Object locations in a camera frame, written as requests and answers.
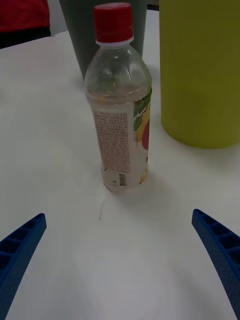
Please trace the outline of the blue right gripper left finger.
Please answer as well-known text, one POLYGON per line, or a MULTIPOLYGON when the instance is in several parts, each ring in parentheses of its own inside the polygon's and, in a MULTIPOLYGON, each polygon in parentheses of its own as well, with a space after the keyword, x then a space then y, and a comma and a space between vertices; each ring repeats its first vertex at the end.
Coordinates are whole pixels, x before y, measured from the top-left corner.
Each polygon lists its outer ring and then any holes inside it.
POLYGON ((9 312, 16 292, 47 228, 39 213, 0 242, 0 319, 9 312))

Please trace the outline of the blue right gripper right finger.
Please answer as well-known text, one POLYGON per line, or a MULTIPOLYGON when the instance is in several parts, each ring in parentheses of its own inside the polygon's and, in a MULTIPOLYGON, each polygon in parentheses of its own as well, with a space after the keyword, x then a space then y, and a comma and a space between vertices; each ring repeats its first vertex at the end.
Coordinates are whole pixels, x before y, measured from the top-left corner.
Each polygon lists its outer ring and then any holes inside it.
POLYGON ((203 243, 237 319, 240 318, 240 237, 199 209, 192 226, 203 243))

